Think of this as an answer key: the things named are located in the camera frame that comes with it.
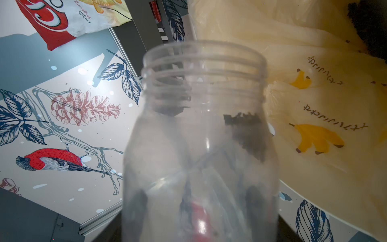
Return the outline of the glass jar with tea leaves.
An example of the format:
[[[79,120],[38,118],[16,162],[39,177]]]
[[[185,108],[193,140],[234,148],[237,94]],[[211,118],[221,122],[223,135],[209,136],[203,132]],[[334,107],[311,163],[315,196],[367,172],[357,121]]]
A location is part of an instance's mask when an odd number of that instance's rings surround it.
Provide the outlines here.
[[[155,79],[190,85],[189,108],[152,109]],[[124,160],[124,242],[274,242],[279,164],[263,104],[267,62],[257,51],[219,41],[174,42],[143,58],[144,108]],[[223,115],[257,113],[265,161],[232,138]]]

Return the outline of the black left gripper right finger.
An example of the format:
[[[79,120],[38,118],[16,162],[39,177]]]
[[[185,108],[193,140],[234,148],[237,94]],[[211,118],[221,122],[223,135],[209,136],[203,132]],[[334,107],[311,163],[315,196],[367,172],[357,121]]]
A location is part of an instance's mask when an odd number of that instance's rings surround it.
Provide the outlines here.
[[[232,138],[248,154],[260,162],[265,161],[266,131],[257,113],[238,113],[236,116],[223,115],[226,126],[231,127]]]

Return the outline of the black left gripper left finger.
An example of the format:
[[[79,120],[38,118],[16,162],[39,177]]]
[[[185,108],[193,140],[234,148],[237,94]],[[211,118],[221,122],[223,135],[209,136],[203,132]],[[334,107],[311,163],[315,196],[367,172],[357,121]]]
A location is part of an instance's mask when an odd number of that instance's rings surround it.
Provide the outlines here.
[[[189,108],[190,85],[177,76],[157,78],[151,86],[151,101],[155,112],[175,117]]]

